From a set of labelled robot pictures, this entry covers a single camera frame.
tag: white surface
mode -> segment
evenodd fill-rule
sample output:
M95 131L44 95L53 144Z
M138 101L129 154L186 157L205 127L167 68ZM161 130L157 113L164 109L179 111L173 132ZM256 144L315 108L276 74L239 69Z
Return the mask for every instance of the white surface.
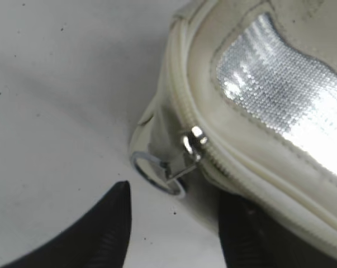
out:
M185 2L0 0L0 265L129 180L125 267L224 267L218 238L128 162L170 17Z

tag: metal zipper pull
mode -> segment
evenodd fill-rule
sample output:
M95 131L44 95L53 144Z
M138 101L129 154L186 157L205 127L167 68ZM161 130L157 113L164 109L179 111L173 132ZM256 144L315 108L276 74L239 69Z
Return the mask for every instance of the metal zipper pull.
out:
M144 179L161 191L175 195L178 198L183 198L186 195L186 190L179 180L182 176L197 168L197 164L204 155L202 147L208 142L208 138L200 127L194 126L189 131L183 133L181 140L183 147L182 154L179 154L169 162L162 161L148 152L134 152L131 156L133 167ZM163 169L164 178L160 177L160 179L167 187L163 187L151 179L137 163L139 159L149 161Z

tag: sequins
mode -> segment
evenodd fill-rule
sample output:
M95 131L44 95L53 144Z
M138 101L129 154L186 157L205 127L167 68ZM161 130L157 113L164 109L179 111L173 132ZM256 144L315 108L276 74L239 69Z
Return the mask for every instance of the sequins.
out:
M217 78L229 101L337 175L337 74L289 47L267 14L223 53Z

